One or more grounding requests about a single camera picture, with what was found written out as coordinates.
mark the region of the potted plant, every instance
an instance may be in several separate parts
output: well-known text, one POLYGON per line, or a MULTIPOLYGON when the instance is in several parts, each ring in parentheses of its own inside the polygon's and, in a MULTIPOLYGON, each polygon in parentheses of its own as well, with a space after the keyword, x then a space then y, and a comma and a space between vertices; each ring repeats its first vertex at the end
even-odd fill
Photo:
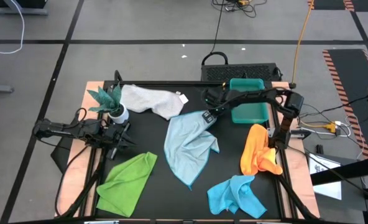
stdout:
POLYGON ((89 110, 97 113, 108 113, 108 116, 117 124, 122 124, 129 119, 129 112, 121 103, 121 87, 116 85, 114 90, 106 93, 101 87, 98 92, 87 90, 87 92, 99 103, 99 107, 92 107, 89 110))

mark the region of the artificial plant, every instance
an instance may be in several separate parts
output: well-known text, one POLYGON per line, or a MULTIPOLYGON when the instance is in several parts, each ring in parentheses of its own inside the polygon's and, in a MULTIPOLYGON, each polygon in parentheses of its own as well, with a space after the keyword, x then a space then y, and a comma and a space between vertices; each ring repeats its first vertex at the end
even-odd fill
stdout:
POLYGON ((100 86, 98 92, 93 90, 87 90, 88 93, 99 103, 99 107, 92 107, 89 110, 97 113, 109 113, 113 117, 118 117, 123 112, 121 106, 121 87, 116 85, 114 90, 110 93, 106 93, 100 86))

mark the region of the label tag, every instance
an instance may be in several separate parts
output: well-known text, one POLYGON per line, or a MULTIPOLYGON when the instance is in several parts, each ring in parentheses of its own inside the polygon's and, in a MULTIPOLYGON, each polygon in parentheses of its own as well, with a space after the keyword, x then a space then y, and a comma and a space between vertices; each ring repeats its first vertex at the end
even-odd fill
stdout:
POLYGON ((202 118, 209 124, 210 122, 212 122, 214 120, 214 117, 210 114, 209 111, 205 111, 202 114, 202 118))
POLYGON ((183 104, 186 104, 188 102, 188 98, 184 94, 180 95, 179 99, 182 101, 183 104))

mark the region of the green cloth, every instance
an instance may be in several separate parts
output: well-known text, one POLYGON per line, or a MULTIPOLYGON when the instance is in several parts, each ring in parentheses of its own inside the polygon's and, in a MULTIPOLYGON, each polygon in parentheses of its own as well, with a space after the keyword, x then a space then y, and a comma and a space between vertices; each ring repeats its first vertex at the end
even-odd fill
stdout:
POLYGON ((147 152, 114 167, 97 187, 97 208, 130 217, 156 160, 156 155, 147 152))

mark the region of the green leaves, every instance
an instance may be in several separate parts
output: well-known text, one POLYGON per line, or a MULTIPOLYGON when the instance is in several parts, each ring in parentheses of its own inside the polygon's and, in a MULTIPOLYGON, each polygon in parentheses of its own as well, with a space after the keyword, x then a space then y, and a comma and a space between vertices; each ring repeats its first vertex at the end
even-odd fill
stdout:
POLYGON ((121 88, 119 84, 114 88, 112 93, 106 93, 101 87, 98 92, 87 90, 87 92, 99 103, 99 107, 92 107, 89 110, 97 113, 113 112, 117 113, 121 109, 121 88))

